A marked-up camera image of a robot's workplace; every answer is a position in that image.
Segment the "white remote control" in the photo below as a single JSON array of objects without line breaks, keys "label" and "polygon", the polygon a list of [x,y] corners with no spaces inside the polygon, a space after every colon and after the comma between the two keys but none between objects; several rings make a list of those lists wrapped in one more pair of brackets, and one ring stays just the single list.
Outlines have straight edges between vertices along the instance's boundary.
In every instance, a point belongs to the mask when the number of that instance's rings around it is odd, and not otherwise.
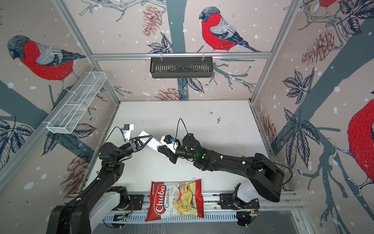
[{"label": "white remote control", "polygon": [[[146,133],[145,131],[142,131],[139,134],[139,137],[148,136],[148,135],[149,135],[148,133]],[[160,141],[152,138],[148,141],[147,146],[152,148],[154,151],[158,152],[158,147],[162,146],[162,143]]]}]

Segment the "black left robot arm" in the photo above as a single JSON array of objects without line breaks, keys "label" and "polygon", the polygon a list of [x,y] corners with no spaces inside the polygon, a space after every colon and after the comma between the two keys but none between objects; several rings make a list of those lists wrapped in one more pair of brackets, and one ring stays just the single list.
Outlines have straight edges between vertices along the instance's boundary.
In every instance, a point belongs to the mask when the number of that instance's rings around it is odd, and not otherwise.
[{"label": "black left robot arm", "polygon": [[76,198],[55,207],[49,217],[48,234],[90,234],[113,209],[141,210],[143,195],[130,196],[125,186],[115,186],[124,171],[124,161],[144,149],[151,135],[138,136],[117,147],[106,142],[100,149],[101,169]]}]

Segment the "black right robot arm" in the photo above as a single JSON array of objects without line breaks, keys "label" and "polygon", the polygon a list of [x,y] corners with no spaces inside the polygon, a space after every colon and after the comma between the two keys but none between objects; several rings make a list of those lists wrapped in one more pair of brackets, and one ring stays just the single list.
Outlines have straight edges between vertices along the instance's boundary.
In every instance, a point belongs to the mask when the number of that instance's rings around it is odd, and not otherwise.
[{"label": "black right robot arm", "polygon": [[178,158],[191,160],[202,171],[223,171],[249,179],[257,194],[271,202],[279,202],[284,172],[266,156],[234,157],[208,150],[201,146],[193,134],[187,134],[182,143],[166,135],[157,151],[175,164]]}]

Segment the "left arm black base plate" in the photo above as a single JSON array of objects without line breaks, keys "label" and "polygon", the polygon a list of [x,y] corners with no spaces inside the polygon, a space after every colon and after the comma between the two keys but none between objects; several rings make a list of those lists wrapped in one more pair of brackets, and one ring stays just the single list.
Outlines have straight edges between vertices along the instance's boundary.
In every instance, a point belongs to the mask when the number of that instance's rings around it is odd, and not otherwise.
[{"label": "left arm black base plate", "polygon": [[140,211],[142,210],[144,195],[121,195],[120,203],[116,206],[119,211]]}]

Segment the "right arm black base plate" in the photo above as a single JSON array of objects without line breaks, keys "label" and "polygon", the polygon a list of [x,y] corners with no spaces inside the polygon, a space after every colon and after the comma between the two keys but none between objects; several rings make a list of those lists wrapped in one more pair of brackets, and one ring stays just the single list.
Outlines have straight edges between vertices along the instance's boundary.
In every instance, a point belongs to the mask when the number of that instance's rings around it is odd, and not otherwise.
[{"label": "right arm black base plate", "polygon": [[223,210],[258,210],[260,208],[258,199],[253,199],[250,202],[240,200],[234,194],[223,193],[219,195],[220,199],[218,205]]}]

